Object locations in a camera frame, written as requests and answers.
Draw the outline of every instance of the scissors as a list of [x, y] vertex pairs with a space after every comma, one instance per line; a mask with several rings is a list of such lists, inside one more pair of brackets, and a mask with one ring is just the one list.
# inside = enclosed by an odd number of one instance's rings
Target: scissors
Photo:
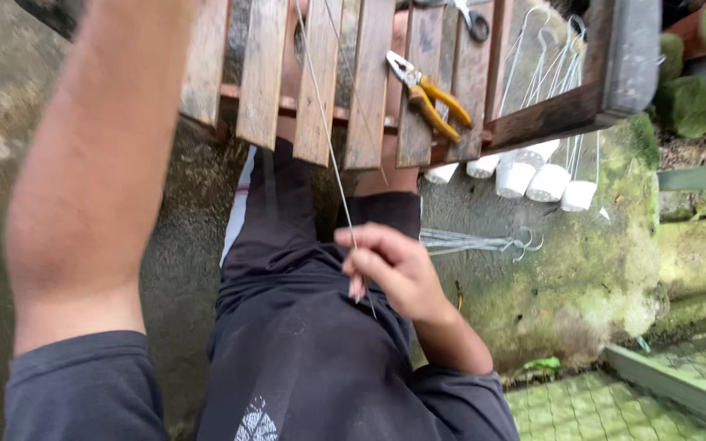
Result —
[[[482, 3], [491, 2], [492, 0], [470, 0], [470, 4], [480, 5]], [[413, 0], [413, 2], [420, 7], [445, 5], [446, 3], [453, 3], [456, 9], [465, 18], [465, 24], [467, 25], [467, 30], [470, 32], [471, 38], [476, 42], [485, 42], [489, 38], [489, 23], [487, 23], [486, 18], [483, 15], [477, 13], [476, 11], [471, 11], [467, 7], [468, 0]]]
[[415, 66], [395, 52], [388, 51], [386, 60], [394, 71], [394, 75], [407, 86], [407, 101], [412, 105], [417, 105], [421, 110], [421, 115], [424, 115], [424, 119], [441, 135], [455, 144], [459, 143], [460, 135], [453, 127], [443, 121], [443, 118], [435, 110], [435, 106], [429, 101], [429, 97], [440, 100], [449, 107], [450, 113], [454, 114], [463, 125], [469, 127], [471, 125], [470, 115], [467, 114], [460, 102], [451, 94], [440, 90], [428, 75], [422, 75]]

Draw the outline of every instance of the wooden crate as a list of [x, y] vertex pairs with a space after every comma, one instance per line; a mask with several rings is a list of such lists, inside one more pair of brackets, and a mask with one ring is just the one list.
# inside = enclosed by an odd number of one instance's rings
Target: wooden crate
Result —
[[[66, 38], [71, 37], [83, 11], [81, 0], [50, 6], [37, 0], [16, 1]], [[393, 0], [361, 0], [353, 67], [358, 99], [351, 101], [350, 109], [333, 105], [339, 49], [334, 30], [341, 32], [342, 0], [309, 1], [308, 45], [298, 98], [280, 95], [282, 64], [275, 62], [282, 59], [286, 34], [292, 35], [292, 30], [286, 33], [286, 23], [289, 8], [295, 7], [293, 0], [253, 3], [241, 85], [221, 81], [231, 0], [201, 0], [182, 88], [181, 114], [214, 132], [222, 124], [220, 104], [237, 104], [237, 136], [271, 149], [277, 116], [293, 116], [297, 118], [294, 155], [320, 165], [328, 164], [322, 125], [347, 125], [344, 167], [372, 169], [380, 165], [384, 133], [398, 135], [398, 168], [456, 163], [603, 129], [651, 102], [657, 87], [659, 5], [654, 0], [596, 0], [585, 14], [588, 55], [582, 85], [496, 118], [495, 109], [500, 108], [503, 96], [514, 1], [492, 0], [471, 6], [490, 23], [491, 35], [485, 43], [471, 41], [460, 16], [451, 91], [473, 117], [473, 128], [461, 130], [458, 145], [433, 140], [429, 126], [405, 99], [399, 115], [384, 114], [389, 69], [385, 54], [391, 45]], [[428, 75], [438, 71], [443, 7], [411, 5], [409, 12], [406, 58]], [[315, 64], [325, 122], [316, 104], [306, 53]]]

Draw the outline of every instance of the forearm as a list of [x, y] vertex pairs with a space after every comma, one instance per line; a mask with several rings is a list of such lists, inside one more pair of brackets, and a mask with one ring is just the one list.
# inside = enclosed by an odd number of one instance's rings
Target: forearm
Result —
[[137, 276], [162, 195], [193, 12], [193, 0], [87, 2], [9, 210], [16, 297]]
[[467, 374], [492, 371], [492, 356], [486, 344], [450, 302], [431, 320], [415, 321], [413, 325], [429, 363]]

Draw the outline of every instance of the black t-shirt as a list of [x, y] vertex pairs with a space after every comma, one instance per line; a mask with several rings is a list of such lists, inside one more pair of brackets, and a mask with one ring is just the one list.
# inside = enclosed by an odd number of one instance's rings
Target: black t-shirt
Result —
[[[517, 439], [497, 374], [412, 371], [404, 322], [327, 273], [226, 283], [197, 439]], [[168, 439], [147, 340], [113, 331], [13, 360], [5, 439]]]

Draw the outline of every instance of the wire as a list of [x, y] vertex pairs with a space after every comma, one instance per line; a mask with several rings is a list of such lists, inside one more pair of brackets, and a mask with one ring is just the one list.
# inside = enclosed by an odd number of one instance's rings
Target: wire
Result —
[[[301, 8], [299, 7], [299, 0], [294, 0], [294, 4], [296, 5], [296, 11], [299, 13], [299, 26], [301, 28], [301, 39], [304, 41], [304, 47], [308, 48], [309, 45], [307, 44], [307, 33], [304, 30], [304, 18], [301, 16]], [[342, 178], [340, 178], [340, 169], [337, 166], [337, 159], [334, 157], [334, 147], [331, 145], [331, 133], [328, 131], [328, 120], [326, 119], [326, 111], [323, 109], [323, 105], [321, 104], [321, 99], [320, 99], [320, 89], [318, 89], [318, 80], [315, 77], [315, 67], [312, 66], [312, 57], [309, 55], [309, 51], [306, 52], [307, 55], [307, 63], [309, 66], [309, 73], [310, 76], [312, 77], [312, 85], [315, 86], [315, 103], [318, 105], [318, 108], [320, 109], [320, 116], [323, 118], [323, 130], [326, 132], [326, 141], [328, 141], [328, 153], [331, 155], [331, 163], [334, 166], [334, 175], [337, 177], [337, 185], [339, 186], [340, 189], [340, 195], [342, 196], [342, 206], [345, 211], [345, 217], [348, 218], [348, 228], [350, 228], [351, 231], [351, 238], [353, 240], [353, 247], [358, 249], [358, 243], [355, 240], [355, 234], [353, 234], [353, 221], [351, 220], [351, 213], [350, 210], [348, 210], [348, 202], [345, 200], [345, 193], [342, 190]], [[364, 289], [366, 290], [366, 294], [369, 296], [369, 287], [366, 285], [366, 280], [364, 281]], [[375, 314], [375, 303], [373, 301], [373, 298], [369, 296], [369, 306], [372, 307], [372, 316], [377, 320], [378, 316]]]

